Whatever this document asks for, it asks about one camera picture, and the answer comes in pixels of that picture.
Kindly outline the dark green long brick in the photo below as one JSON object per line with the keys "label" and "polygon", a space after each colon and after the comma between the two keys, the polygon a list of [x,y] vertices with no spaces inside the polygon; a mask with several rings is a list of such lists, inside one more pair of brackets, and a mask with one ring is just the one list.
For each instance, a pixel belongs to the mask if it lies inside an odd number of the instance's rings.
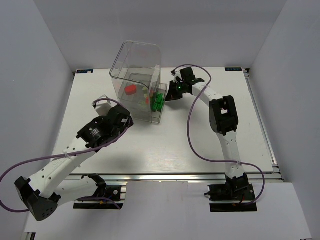
{"label": "dark green long brick", "polygon": [[160,98],[157,98],[156,100],[155,100],[155,102],[154,103],[161,103],[162,101],[164,101],[164,99],[162,98],[162,99],[160,99]]}

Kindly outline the green square brick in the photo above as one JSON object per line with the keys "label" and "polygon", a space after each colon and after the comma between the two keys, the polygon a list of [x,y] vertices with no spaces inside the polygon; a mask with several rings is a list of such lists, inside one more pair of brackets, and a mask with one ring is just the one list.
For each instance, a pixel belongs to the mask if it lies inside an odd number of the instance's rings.
{"label": "green square brick", "polygon": [[151,107],[152,112],[157,112],[160,109],[160,105],[158,103],[154,103]]}

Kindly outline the red rounded brick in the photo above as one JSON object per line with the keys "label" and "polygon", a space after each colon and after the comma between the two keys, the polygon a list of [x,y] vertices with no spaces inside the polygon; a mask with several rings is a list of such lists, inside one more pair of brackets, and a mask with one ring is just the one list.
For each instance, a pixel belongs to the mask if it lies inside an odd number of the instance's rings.
{"label": "red rounded brick", "polygon": [[124,92],[127,96],[131,96],[137,93],[137,86],[134,84],[128,85],[124,88]]}

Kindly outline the clear plastic drawer cover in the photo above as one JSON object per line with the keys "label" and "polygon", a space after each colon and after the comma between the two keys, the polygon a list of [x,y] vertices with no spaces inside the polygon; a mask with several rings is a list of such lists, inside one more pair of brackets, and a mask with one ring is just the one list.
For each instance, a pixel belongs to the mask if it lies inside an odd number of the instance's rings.
{"label": "clear plastic drawer cover", "polygon": [[109,75],[118,101],[134,119],[152,122],[161,68],[162,54],[156,44],[128,40],[121,45]]}

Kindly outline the small green cube brick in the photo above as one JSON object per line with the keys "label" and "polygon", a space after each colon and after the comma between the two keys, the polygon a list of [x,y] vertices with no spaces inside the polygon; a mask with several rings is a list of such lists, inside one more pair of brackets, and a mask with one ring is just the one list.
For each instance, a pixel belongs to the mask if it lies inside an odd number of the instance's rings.
{"label": "small green cube brick", "polygon": [[157,93],[156,98],[157,99],[162,99],[163,98],[163,94],[162,93]]}

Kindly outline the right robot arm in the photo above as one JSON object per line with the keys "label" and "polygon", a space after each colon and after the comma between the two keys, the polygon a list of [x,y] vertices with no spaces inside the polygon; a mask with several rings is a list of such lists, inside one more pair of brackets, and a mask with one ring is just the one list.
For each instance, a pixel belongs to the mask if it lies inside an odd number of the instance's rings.
{"label": "right robot arm", "polygon": [[197,78],[192,66],[183,66],[171,71],[173,80],[169,83],[169,90],[165,101],[175,101],[183,98],[184,94],[191,94],[195,102],[201,100],[208,106],[209,123],[212,131],[217,135],[225,163],[226,183],[217,195],[235,199],[249,187],[248,176],[241,164],[237,143],[237,129],[239,117],[235,100],[231,95],[223,96],[210,88],[202,78]]}

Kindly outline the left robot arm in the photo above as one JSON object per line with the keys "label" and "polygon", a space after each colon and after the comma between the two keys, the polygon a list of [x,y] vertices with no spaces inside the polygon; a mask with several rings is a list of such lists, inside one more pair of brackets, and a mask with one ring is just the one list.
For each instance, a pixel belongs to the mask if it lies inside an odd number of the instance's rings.
{"label": "left robot arm", "polygon": [[115,143],[133,126],[131,113],[121,105],[85,125],[65,148],[32,176],[19,177],[14,185],[28,211],[38,222],[47,219],[61,205],[81,198],[104,198],[107,184],[96,173],[84,175],[70,185],[63,183],[76,168],[101,149]]}

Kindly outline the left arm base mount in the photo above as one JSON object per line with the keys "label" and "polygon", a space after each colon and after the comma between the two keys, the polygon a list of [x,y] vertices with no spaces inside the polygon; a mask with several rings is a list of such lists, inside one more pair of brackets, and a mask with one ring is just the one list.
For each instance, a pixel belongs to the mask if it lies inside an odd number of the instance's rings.
{"label": "left arm base mount", "polygon": [[98,174],[87,175],[97,185],[92,196],[85,196],[74,201],[77,210],[121,210],[126,198],[125,185],[107,184]]}

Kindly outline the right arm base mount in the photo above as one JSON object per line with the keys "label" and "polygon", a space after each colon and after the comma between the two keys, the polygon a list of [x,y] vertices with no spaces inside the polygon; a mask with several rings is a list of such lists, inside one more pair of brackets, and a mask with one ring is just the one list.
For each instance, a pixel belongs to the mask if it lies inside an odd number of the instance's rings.
{"label": "right arm base mount", "polygon": [[209,200],[211,213],[249,213],[257,212],[257,204],[251,203],[256,199],[251,184],[246,189],[231,193],[225,184],[208,185],[208,192],[204,196]]}

